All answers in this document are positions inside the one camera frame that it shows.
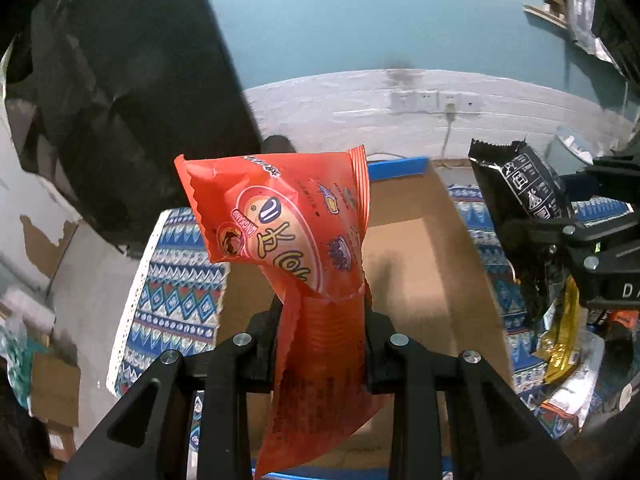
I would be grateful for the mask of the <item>black snack pack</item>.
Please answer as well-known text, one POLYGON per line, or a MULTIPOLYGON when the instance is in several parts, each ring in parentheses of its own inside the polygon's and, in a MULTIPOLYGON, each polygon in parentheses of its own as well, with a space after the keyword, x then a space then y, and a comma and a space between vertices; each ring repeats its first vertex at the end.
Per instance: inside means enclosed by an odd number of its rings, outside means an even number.
POLYGON ((524 226, 572 218, 572 206, 559 176, 523 140, 508 145, 472 140, 469 160, 529 321, 536 323, 560 296, 566 271, 558 254, 548 244, 532 242, 524 226))

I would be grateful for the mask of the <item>long gold snack pack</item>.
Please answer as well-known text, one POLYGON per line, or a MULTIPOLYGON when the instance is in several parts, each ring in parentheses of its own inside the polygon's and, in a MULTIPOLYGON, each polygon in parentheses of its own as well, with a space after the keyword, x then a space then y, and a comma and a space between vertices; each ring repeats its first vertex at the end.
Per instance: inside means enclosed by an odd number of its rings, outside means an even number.
POLYGON ((579 361, 578 335, 582 326, 582 307, 574 278, 569 276, 562 301, 556 306, 550 328, 538 339, 536 358, 547 363, 545 385, 564 379, 579 361))

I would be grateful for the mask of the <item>red snack bag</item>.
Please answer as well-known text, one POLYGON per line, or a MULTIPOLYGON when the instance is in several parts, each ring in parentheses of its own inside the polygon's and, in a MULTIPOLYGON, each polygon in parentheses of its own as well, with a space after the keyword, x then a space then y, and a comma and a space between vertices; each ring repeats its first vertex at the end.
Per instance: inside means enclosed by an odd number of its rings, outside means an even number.
POLYGON ((209 258, 258 266, 283 308, 256 474, 315 460, 385 404, 364 384, 366 151, 175 161, 209 258))

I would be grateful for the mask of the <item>white silver snack pack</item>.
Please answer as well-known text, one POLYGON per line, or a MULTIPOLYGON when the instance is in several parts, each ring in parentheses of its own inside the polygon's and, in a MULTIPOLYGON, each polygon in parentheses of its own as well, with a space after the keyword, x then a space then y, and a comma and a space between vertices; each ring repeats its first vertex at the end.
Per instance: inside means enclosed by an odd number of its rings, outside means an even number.
POLYGON ((578 335, 580 358, 559 388, 555 389, 541 408, 576 424, 577 431, 585 425, 602 364, 604 340, 590 330, 582 330, 578 335))

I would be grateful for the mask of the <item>blue cardboard box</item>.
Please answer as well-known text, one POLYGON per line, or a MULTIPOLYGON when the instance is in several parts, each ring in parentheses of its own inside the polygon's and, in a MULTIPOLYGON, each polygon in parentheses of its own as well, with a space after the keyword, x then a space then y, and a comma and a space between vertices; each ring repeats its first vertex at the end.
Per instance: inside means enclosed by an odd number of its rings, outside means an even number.
MULTIPOLYGON (((399 333, 431 352, 457 356, 476 350, 511 385, 510 358, 495 293, 447 183, 473 181, 469 167, 438 168, 432 160, 420 176, 373 182, 363 264, 373 310, 386 314, 399 333)), ((217 339, 246 328, 268 310, 273 291, 258 266, 231 263, 217 339)), ((271 398, 249 394, 250 457, 257 460, 271 398)), ((392 400, 348 440, 316 460, 320 468, 384 468, 392 445, 392 400)))

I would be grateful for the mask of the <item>patterned blue tablecloth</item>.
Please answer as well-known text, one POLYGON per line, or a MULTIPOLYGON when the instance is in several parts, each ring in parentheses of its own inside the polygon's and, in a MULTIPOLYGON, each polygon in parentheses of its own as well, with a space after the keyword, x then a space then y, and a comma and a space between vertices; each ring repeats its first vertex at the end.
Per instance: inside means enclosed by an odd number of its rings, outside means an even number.
MULTIPOLYGON (((498 299, 506 344, 514 366, 514 389, 552 438, 582 428, 599 404, 588 396, 576 416, 542 405, 547 363, 536 358, 536 336, 525 326, 526 309, 508 271, 480 189, 453 184, 448 192, 471 234, 498 299)), ((106 386, 122 396, 165 350, 184 356, 214 348, 229 263, 209 261, 200 229, 188 208, 160 215, 138 266, 113 344, 106 386)))

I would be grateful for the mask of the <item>light blue trash bin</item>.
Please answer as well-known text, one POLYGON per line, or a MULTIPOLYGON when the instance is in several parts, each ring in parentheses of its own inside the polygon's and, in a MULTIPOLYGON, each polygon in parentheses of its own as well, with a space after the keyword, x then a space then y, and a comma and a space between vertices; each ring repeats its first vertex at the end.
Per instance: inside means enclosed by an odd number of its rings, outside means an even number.
POLYGON ((570 128, 559 127, 546 148, 544 159, 560 176, 576 174, 593 164, 597 157, 591 145, 570 128))

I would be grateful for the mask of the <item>floor cardboard box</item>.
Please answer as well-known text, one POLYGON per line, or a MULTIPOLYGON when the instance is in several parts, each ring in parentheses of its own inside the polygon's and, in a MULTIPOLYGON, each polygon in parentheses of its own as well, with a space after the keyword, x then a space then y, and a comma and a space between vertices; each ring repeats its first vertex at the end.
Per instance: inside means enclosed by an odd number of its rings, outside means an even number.
POLYGON ((30 410, 43 422, 75 428, 79 422, 80 368, 52 353, 32 358, 30 410))

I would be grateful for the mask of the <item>black round speaker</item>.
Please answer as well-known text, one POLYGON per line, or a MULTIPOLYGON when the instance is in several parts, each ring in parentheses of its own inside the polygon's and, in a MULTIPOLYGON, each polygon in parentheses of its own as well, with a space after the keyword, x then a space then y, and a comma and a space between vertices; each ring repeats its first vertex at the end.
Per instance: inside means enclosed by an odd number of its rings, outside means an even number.
POLYGON ((265 138, 265 140, 262 141, 260 152, 262 154, 286 154, 295 153, 296 149, 287 136, 274 134, 273 136, 268 136, 268 138, 265 138))

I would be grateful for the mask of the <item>wooden window sill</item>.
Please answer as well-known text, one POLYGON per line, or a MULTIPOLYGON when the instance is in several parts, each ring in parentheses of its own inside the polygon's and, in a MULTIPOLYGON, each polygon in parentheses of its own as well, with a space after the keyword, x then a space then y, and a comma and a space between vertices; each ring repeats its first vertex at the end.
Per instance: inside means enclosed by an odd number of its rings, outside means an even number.
POLYGON ((567 24, 563 15, 556 15, 550 11, 539 6, 533 6, 532 4, 524 3, 523 11, 529 15, 536 16, 548 23, 555 25, 556 27, 567 29, 567 24))

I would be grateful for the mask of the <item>silver foil curtain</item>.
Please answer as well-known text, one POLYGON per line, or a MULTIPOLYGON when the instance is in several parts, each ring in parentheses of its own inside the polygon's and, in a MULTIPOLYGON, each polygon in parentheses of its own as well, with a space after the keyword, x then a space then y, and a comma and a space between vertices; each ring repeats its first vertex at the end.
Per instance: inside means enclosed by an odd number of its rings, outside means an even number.
POLYGON ((604 0, 565 0, 565 21, 576 46, 599 61, 612 65, 629 80, 629 47, 626 30, 604 0))

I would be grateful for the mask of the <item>black hanging cloth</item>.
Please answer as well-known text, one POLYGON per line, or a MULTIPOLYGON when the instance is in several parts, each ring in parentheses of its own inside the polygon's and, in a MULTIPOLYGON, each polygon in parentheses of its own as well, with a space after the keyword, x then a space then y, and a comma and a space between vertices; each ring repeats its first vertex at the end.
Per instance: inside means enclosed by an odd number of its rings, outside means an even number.
POLYGON ((259 130, 209 0, 3 0, 25 12, 6 111, 22 168, 139 257, 186 204, 176 157, 257 153, 259 130))

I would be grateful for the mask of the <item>white wall socket strip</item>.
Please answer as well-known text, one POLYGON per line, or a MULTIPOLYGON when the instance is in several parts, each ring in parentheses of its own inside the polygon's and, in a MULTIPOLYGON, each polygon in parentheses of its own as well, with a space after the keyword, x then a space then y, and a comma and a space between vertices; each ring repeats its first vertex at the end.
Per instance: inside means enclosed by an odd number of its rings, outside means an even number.
POLYGON ((390 111, 395 114, 480 114, 482 100, 476 93, 398 90, 390 94, 390 111))

